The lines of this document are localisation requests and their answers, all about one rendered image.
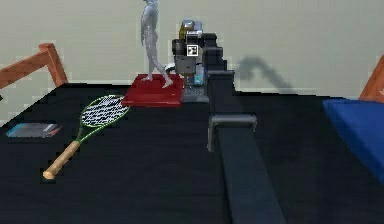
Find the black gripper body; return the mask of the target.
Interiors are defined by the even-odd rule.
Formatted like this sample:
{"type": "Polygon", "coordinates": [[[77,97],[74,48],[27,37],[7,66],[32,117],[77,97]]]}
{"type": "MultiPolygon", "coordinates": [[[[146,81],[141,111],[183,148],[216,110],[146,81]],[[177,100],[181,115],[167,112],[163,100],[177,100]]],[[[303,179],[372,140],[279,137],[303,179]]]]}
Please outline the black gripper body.
{"type": "Polygon", "coordinates": [[[181,75],[191,75],[196,72],[196,57],[187,55],[187,45],[184,40],[172,41],[175,72],[181,75]]]}

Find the grey human figure statue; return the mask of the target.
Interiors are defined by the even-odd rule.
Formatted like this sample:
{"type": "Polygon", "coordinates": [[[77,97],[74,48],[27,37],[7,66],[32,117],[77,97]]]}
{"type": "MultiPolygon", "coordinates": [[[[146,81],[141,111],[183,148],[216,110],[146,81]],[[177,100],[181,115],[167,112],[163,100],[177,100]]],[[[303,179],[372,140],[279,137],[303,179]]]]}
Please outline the grey human figure statue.
{"type": "Polygon", "coordinates": [[[172,79],[168,76],[163,65],[158,61],[157,54],[157,23],[158,23],[158,1],[143,0],[146,6],[143,9],[140,22],[140,37],[141,45],[146,49],[148,59],[148,74],[143,78],[143,81],[153,80],[153,71],[157,69],[163,76],[165,83],[163,88],[167,88],[173,84],[172,79]]]}

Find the red flat box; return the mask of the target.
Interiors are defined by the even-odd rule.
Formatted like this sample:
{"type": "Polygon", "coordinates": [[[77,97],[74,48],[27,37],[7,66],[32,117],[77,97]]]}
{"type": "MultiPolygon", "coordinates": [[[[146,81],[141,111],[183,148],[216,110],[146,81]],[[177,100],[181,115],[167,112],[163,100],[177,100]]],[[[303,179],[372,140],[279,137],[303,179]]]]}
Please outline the red flat box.
{"type": "Polygon", "coordinates": [[[173,84],[163,88],[165,80],[154,74],[152,81],[143,81],[146,74],[138,74],[122,100],[123,106],[134,107],[179,107],[181,105],[184,79],[170,74],[173,84]]]}

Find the grey laptop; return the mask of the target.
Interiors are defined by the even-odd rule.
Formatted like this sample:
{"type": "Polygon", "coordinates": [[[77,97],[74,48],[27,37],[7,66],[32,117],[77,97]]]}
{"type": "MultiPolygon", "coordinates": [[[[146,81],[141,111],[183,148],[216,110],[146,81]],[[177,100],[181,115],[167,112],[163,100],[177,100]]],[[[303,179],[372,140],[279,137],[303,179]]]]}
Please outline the grey laptop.
{"type": "Polygon", "coordinates": [[[202,64],[196,65],[196,73],[184,77],[183,102],[208,103],[207,77],[202,64]]]}

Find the green tennis racket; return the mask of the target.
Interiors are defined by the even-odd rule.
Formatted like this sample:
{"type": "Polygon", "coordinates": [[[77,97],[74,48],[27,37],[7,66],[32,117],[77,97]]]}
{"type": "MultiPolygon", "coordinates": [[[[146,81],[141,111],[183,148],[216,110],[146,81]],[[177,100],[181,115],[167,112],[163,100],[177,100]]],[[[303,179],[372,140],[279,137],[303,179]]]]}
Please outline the green tennis racket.
{"type": "Polygon", "coordinates": [[[61,168],[78,150],[83,141],[96,132],[121,120],[129,111],[129,106],[123,106],[122,95],[106,95],[89,103],[79,117],[79,129],[76,138],[42,173],[43,177],[52,180],[61,168]]]}

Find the grey blue book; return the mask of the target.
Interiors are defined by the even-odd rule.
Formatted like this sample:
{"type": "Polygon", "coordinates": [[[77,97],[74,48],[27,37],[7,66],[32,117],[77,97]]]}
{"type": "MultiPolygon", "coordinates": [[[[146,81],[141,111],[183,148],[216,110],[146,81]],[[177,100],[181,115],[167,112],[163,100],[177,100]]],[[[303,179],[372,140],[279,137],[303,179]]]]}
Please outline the grey blue book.
{"type": "Polygon", "coordinates": [[[61,125],[54,123],[19,123],[11,128],[7,137],[15,138],[48,138],[54,136],[61,125]]]}

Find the blue pillow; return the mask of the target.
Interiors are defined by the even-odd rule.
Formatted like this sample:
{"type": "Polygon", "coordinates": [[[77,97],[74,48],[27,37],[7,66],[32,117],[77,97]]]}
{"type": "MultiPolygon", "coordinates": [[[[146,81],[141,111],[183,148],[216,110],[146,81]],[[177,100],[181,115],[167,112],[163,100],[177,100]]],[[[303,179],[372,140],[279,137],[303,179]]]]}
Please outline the blue pillow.
{"type": "Polygon", "coordinates": [[[338,135],[384,185],[384,103],[327,99],[322,104],[338,135]]]}

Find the black bed with wooden frame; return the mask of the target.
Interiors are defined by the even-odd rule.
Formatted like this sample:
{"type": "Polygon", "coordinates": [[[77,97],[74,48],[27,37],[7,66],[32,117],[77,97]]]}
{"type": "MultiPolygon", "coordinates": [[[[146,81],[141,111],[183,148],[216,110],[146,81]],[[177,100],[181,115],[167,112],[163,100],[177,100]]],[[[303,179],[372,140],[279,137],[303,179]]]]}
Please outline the black bed with wooden frame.
{"type": "MultiPolygon", "coordinates": [[[[208,104],[134,108],[86,141],[56,179],[43,170],[76,135],[81,109],[116,92],[66,84],[22,122],[55,122],[51,138],[0,128],[0,224],[231,224],[219,157],[207,150],[208,104]]],[[[287,224],[384,224],[384,185],[350,151],[314,95],[238,92],[287,224]]]]}

